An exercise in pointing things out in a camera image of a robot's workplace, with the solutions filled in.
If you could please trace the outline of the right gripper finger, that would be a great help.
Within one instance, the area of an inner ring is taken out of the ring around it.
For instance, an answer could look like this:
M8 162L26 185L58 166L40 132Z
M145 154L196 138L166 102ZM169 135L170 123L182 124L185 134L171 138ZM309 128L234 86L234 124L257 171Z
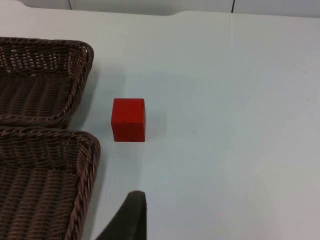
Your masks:
M147 201L143 191L128 193L121 207L97 237L98 240L146 240Z

